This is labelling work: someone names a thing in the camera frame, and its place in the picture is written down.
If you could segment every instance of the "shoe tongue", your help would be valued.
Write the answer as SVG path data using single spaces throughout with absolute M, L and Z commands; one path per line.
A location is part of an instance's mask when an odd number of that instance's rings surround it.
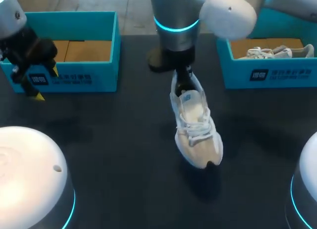
M 292 58 L 293 57 L 293 53 L 292 50 L 289 48 L 285 48 L 282 51 L 276 53 L 274 55 L 275 58 Z
M 189 90 L 179 96 L 183 106 L 183 117 L 188 122 L 200 122 L 204 116 L 202 95 L 197 90 Z

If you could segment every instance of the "dark tabletop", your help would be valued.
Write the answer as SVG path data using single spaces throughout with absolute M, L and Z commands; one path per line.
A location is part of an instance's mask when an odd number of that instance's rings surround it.
M 44 132 L 61 147 L 79 229 L 285 229 L 284 202 L 301 149 L 317 130 L 317 89 L 225 90 L 215 39 L 194 71 L 224 143 L 220 167 L 196 170 L 174 143 L 172 73 L 149 71 L 156 36 L 124 36 L 117 93 L 33 102 L 4 76 L 2 126 Z

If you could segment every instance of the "open box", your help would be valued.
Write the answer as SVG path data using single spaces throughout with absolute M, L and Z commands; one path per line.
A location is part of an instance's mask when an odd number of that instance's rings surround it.
M 51 38 L 58 49 L 58 77 L 50 77 L 41 65 L 27 71 L 40 92 L 116 91 L 121 38 L 115 12 L 34 12 L 26 16 L 37 35 Z M 1 67 L 14 91 L 23 93 L 10 78 L 14 66 L 6 59 Z
M 248 38 L 270 39 L 277 45 L 281 39 L 300 39 L 304 46 L 315 47 L 316 56 L 316 33 L 316 23 L 264 8 Z M 317 58 L 235 59 L 231 43 L 221 39 L 217 40 L 217 51 L 228 89 L 317 87 Z

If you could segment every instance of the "black logo on box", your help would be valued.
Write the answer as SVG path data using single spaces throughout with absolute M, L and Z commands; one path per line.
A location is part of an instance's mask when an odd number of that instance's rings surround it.
M 48 85 L 49 82 L 44 74 L 29 74 L 33 85 Z
M 267 74 L 268 69 L 254 69 L 251 73 L 250 81 L 264 81 Z

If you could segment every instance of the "shoe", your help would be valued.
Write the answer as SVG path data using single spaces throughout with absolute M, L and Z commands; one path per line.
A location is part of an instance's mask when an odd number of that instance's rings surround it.
M 255 47 L 249 49 L 247 56 L 240 59 L 313 58 L 314 55 L 315 49 L 313 45 L 309 44 L 301 49 L 291 49 L 286 46 L 280 46 L 274 50 Z
M 193 73 L 190 79 L 196 89 L 181 91 L 177 96 L 177 72 L 174 72 L 170 100 L 175 113 L 176 145 L 183 157 L 194 167 L 204 169 L 208 162 L 219 165 L 223 143 L 210 116 L 205 92 Z

